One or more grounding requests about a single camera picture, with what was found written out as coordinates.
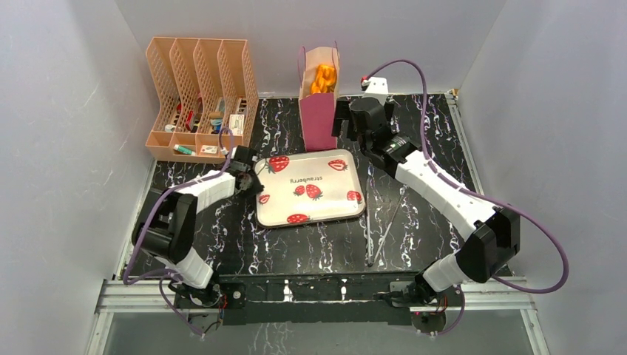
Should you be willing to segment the strawberry print metal tray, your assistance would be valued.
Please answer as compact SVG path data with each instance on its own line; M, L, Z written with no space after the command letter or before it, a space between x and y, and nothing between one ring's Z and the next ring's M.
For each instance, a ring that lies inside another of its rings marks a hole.
M256 212L264 228L344 220L365 211L356 162L346 149L263 158L254 170L263 185Z

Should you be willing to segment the pink paper gift bag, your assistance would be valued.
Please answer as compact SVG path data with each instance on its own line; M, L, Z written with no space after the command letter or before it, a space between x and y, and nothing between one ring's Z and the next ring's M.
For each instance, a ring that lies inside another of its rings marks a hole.
M310 85L319 64L334 66L337 82L334 92L310 94ZM299 119L306 152L317 152L337 147L337 138L331 135L336 100L339 97L340 60L336 45L332 47L301 48L297 59L299 72Z

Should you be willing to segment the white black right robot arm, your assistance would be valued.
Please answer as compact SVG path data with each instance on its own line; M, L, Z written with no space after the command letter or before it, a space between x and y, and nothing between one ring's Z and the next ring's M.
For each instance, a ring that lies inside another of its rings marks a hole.
M446 290L467 281L485 283L520 250L521 218L507 207L472 193L424 156L419 143L394 132L390 119L394 105L375 98L336 102L332 134L359 144L375 166L421 195L446 217L464 240L452 254L429 264L408 285L391 286L375 295L395 307L437 305Z

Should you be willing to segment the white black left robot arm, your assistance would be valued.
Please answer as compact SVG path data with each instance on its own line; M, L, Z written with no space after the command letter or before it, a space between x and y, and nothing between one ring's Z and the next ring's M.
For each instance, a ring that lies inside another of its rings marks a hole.
M204 308L215 306L222 292L214 269L193 246L196 217L213 204L263 190L255 163L258 152L236 146L217 171L183 183L177 189L150 189L135 225L132 244L164 264L173 279L169 288Z

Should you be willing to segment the orange braided fake bread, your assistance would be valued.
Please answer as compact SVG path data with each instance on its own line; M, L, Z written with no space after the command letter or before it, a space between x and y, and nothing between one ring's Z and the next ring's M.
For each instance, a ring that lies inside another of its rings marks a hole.
M337 82L337 70L328 64L319 64L310 85L310 94L334 92Z

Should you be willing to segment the silver metal tongs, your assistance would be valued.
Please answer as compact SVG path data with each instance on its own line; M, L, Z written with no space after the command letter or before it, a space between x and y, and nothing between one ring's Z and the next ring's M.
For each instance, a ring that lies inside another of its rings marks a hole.
M406 187L375 168L372 163L368 164L366 174L366 265L372 268L382 257L387 237L403 202Z

